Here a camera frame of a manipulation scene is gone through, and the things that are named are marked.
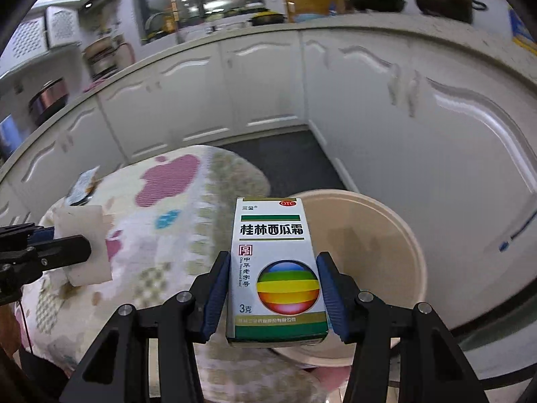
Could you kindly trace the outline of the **white sponge block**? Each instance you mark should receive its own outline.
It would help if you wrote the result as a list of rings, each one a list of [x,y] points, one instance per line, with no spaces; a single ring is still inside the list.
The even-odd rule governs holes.
[[[112,279],[101,206],[60,207],[53,215],[55,238],[76,239],[67,252],[65,275],[72,286],[101,284]]]

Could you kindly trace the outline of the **white printed paper wrapper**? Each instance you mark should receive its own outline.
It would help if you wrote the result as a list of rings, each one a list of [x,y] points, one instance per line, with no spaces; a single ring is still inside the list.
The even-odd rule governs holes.
[[[83,206],[87,204],[97,186],[99,170],[100,166],[96,166],[80,174],[65,196],[64,204],[66,206]]]

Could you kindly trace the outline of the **white medicine box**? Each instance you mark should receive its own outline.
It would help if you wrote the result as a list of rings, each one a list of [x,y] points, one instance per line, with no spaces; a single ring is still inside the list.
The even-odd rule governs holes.
[[[299,198],[238,198],[230,255],[229,344],[279,348],[325,339],[329,322]]]

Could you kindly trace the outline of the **beige round trash bin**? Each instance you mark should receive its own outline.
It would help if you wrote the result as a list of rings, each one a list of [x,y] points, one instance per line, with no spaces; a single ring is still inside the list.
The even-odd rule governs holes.
[[[315,254],[330,253],[338,270],[388,305],[413,308],[425,300],[427,268],[408,224],[381,202],[358,193],[321,189],[299,193]]]

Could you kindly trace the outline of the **white kitchen cabinets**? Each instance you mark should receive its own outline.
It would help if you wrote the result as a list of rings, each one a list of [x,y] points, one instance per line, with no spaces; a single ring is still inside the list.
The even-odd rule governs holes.
[[[81,96],[1,169],[3,224],[37,220],[84,170],[308,127],[345,186],[422,245],[450,326],[536,279],[536,57],[455,21],[341,15],[213,34]]]

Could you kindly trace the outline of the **pink rice cooker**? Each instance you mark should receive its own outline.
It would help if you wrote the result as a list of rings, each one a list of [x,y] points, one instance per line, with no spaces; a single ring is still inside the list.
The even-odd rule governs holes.
[[[46,82],[28,103],[30,118],[37,126],[41,126],[48,118],[65,107],[68,96],[64,77]]]

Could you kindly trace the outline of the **patchwork quilt table cover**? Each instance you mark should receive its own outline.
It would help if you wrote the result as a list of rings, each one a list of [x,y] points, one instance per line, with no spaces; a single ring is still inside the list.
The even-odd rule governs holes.
[[[188,289],[229,250],[237,198],[269,193],[259,169],[213,146],[171,151],[105,177],[89,204],[103,209],[112,280],[72,287],[58,270],[25,286],[34,353],[74,372],[121,304],[153,307]],[[231,347],[225,321],[206,345],[194,345],[206,400],[325,402],[328,392],[311,373],[266,348]]]

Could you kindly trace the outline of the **black ribbed floor mat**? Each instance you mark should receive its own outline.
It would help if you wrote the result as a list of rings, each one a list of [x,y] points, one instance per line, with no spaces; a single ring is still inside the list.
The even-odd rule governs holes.
[[[271,196],[317,189],[346,190],[336,169],[309,130],[263,136],[222,146],[267,177]]]

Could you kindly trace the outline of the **yellow cooking oil bottle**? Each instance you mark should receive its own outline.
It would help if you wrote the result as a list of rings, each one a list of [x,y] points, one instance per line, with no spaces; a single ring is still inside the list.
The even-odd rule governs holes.
[[[510,18],[510,29],[512,40],[518,46],[532,52],[532,54],[537,55],[537,43],[533,39],[529,30],[523,24],[523,21],[516,14],[514,9],[509,6],[509,18]]]

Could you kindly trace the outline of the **wooden cutting board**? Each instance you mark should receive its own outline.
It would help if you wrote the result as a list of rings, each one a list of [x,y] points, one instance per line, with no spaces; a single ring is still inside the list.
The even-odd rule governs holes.
[[[301,15],[343,15],[344,0],[285,0],[290,23],[297,23]]]

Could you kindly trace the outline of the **black frying pan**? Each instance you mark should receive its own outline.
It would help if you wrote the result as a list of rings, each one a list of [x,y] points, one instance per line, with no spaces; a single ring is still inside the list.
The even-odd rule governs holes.
[[[353,8],[359,12],[401,13],[405,0],[349,0]]]

